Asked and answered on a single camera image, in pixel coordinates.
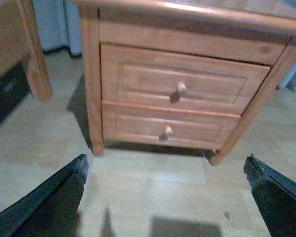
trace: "drawer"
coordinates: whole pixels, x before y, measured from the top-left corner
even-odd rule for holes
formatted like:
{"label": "drawer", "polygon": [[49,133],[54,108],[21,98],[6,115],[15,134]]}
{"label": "drawer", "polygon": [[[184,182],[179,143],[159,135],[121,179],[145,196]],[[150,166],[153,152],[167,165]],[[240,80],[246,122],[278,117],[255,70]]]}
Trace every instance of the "drawer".
{"label": "drawer", "polygon": [[[210,149],[222,147],[240,119],[106,100],[102,102],[102,115],[105,139]],[[168,127],[173,134],[166,138]]]}
{"label": "drawer", "polygon": [[274,65],[290,37],[100,9],[100,42]]}
{"label": "drawer", "polygon": [[240,115],[270,68],[102,44],[101,70],[106,100]]}

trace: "black object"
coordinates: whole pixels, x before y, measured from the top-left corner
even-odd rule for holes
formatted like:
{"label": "black object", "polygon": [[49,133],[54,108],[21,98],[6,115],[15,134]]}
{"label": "black object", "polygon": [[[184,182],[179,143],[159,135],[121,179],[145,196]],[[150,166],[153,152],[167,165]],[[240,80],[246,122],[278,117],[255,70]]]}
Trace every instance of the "black object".
{"label": "black object", "polygon": [[0,78],[0,124],[30,92],[21,63]]}
{"label": "black object", "polygon": [[273,237],[296,237],[296,183],[251,154],[244,172]]}
{"label": "black object", "polygon": [[67,237],[88,173],[81,154],[17,203],[0,213],[0,237]]}

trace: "nightstand top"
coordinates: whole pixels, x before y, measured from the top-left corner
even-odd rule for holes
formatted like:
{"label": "nightstand top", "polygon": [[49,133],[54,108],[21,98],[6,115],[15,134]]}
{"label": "nightstand top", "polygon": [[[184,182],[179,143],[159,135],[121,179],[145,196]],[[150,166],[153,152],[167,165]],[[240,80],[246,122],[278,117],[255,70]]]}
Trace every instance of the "nightstand top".
{"label": "nightstand top", "polygon": [[72,0],[80,5],[166,14],[196,21],[296,36],[296,7],[289,0]]}

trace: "wooden bed frame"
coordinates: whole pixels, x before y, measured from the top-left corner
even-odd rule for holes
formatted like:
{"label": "wooden bed frame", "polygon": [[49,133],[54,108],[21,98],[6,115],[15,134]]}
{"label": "wooden bed frame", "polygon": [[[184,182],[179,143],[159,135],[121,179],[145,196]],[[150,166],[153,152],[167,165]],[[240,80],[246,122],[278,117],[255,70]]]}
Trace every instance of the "wooden bed frame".
{"label": "wooden bed frame", "polygon": [[0,0],[0,77],[22,62],[32,96],[52,97],[30,0]]}

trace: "black plastic piece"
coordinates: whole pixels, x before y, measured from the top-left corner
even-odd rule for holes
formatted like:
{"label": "black plastic piece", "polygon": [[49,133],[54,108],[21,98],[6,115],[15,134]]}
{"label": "black plastic piece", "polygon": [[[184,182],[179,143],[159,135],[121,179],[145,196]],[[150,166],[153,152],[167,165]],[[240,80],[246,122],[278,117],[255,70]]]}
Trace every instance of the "black plastic piece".
{"label": "black plastic piece", "polygon": [[251,154],[244,172],[273,237],[296,237],[296,183]]}
{"label": "black plastic piece", "polygon": [[81,154],[1,212],[0,237],[69,236],[73,231],[88,167],[87,156]]}

